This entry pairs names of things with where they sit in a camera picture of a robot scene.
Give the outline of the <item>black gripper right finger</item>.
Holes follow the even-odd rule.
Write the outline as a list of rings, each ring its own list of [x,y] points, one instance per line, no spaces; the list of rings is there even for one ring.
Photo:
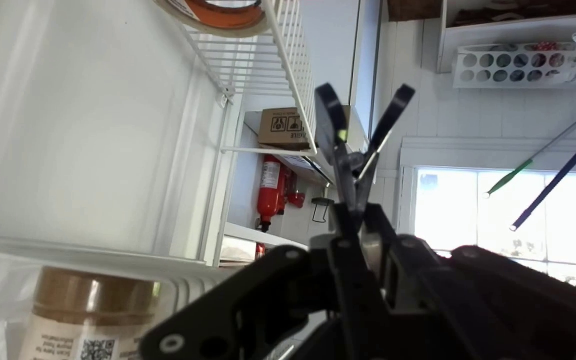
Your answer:
[[[397,235],[378,205],[366,229],[382,241],[386,305],[444,320],[471,360],[576,360],[576,287],[480,247],[436,255]]]

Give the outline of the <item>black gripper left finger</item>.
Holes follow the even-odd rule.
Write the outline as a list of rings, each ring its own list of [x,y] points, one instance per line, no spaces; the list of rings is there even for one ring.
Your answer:
[[[386,241],[320,237],[311,248],[276,247],[174,312],[140,342],[141,360],[263,360],[303,330],[298,360],[386,360],[382,270]]]

